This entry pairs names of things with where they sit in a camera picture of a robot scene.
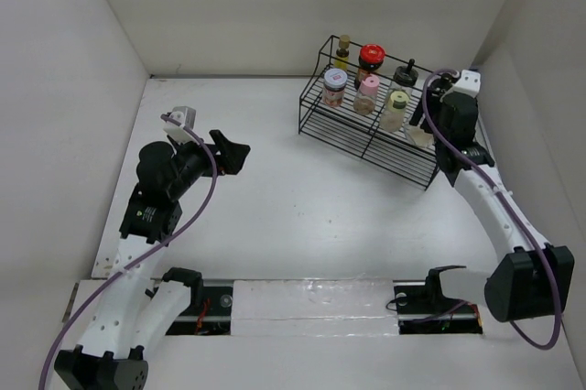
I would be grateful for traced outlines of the clear glass jar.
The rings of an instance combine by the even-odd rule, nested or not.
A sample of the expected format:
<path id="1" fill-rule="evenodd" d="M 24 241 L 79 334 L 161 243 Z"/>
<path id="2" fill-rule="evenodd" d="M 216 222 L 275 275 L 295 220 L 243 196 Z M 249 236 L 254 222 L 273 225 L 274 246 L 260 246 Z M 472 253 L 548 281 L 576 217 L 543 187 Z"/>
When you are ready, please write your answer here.
<path id="1" fill-rule="evenodd" d="M 413 146 L 429 148 L 434 144 L 433 134 L 425 132 L 418 125 L 406 124 L 404 126 L 406 140 Z"/>

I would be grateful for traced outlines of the black lid spice shaker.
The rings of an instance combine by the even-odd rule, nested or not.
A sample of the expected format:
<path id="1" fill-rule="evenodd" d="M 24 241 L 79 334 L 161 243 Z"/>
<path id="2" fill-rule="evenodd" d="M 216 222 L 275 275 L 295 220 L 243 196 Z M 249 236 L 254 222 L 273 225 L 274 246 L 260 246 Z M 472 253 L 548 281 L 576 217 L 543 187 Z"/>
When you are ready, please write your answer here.
<path id="1" fill-rule="evenodd" d="M 402 91 L 411 96 L 418 81 L 418 71 L 415 68 L 415 60 L 410 59 L 407 64 L 396 68 L 389 91 Z"/>

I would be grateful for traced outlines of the yellow lid spice shaker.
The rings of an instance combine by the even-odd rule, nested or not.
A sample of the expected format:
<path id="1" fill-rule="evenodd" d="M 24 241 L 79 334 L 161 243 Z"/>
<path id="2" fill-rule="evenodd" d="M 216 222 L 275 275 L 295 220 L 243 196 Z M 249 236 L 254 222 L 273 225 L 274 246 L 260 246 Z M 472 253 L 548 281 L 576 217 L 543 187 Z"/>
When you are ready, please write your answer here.
<path id="1" fill-rule="evenodd" d="M 398 131 L 404 123 L 409 99 L 407 92 L 391 91 L 386 99 L 385 109 L 380 116 L 379 128 L 389 133 Z"/>

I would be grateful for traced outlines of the pink lid spice shaker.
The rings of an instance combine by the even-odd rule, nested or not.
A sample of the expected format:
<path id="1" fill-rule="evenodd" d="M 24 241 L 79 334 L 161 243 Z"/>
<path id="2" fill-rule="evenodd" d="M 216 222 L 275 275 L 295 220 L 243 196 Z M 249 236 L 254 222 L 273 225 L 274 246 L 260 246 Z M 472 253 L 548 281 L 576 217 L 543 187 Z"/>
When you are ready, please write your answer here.
<path id="1" fill-rule="evenodd" d="M 374 111 L 379 86 L 377 75 L 369 74 L 361 80 L 353 100 L 353 109 L 357 114 L 368 115 Z"/>

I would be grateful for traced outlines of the red lid sauce jar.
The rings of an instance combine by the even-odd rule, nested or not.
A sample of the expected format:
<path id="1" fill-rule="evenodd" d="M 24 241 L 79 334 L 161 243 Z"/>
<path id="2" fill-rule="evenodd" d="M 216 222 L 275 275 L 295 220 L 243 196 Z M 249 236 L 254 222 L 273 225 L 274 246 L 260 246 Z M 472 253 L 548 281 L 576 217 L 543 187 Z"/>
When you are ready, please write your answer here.
<path id="1" fill-rule="evenodd" d="M 358 70 L 354 77 L 354 88 L 358 90 L 362 81 L 370 74 L 375 74 L 385 60 L 385 50 L 377 44 L 366 44 L 360 49 Z"/>

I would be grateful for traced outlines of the white lid sauce jar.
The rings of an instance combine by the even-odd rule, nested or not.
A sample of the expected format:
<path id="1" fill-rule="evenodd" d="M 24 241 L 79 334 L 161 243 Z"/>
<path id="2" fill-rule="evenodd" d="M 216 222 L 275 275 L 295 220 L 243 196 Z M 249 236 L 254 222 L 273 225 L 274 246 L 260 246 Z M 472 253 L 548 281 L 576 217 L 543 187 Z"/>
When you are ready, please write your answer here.
<path id="1" fill-rule="evenodd" d="M 331 68 L 323 74 L 322 100 L 330 107 L 338 107 L 342 104 L 345 87 L 347 84 L 345 70 Z"/>

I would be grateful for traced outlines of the yellow oil bottle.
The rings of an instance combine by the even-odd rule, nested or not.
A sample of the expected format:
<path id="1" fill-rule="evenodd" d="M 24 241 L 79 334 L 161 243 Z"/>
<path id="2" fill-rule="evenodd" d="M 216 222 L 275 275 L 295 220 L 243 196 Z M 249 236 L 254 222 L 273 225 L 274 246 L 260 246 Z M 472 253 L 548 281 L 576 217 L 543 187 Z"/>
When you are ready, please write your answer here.
<path id="1" fill-rule="evenodd" d="M 351 39 L 348 35 L 341 35 L 338 39 L 338 48 L 333 59 L 333 67 L 340 70 L 347 70 L 350 55 L 349 47 Z"/>

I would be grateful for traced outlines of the black flip lid shaker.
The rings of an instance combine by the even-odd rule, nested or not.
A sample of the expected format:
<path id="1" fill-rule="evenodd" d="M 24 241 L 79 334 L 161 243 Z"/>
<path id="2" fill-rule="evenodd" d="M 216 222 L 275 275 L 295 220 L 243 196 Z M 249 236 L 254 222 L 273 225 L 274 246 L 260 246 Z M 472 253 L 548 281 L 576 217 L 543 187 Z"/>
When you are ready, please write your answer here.
<path id="1" fill-rule="evenodd" d="M 454 76 L 450 73 L 442 73 L 434 79 L 429 88 L 434 94 L 442 95 L 453 86 Z"/>

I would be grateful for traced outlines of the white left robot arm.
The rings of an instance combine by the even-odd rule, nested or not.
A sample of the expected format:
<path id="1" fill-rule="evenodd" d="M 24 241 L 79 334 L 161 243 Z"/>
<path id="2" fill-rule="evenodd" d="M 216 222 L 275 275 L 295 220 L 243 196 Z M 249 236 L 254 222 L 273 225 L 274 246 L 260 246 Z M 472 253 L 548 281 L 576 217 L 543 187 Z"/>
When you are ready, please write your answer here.
<path id="1" fill-rule="evenodd" d="M 181 130 L 140 150 L 111 275 L 90 297 L 97 306 L 86 331 L 54 363 L 69 389 L 144 388 L 157 343 L 182 312 L 203 305 L 200 272 L 172 267 L 157 287 L 152 275 L 172 238 L 187 229 L 178 225 L 181 196 L 201 177 L 238 174 L 250 153 L 219 130 L 210 136 L 205 144 Z"/>

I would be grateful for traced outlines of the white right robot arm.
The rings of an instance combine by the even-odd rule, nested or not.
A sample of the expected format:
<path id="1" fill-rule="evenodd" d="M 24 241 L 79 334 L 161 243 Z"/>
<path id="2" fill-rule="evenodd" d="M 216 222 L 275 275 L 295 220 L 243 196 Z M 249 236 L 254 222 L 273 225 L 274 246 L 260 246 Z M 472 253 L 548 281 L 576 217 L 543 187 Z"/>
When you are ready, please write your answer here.
<path id="1" fill-rule="evenodd" d="M 455 300 L 480 304 L 500 322 L 551 316 L 560 322 L 575 259 L 564 245 L 540 233 L 505 188 L 488 150 L 475 139 L 479 88 L 446 87 L 435 80 L 423 89 L 421 112 L 433 134 L 439 170 L 472 209 L 492 244 L 490 273 L 464 265 L 429 270 L 423 299 L 436 311 Z"/>

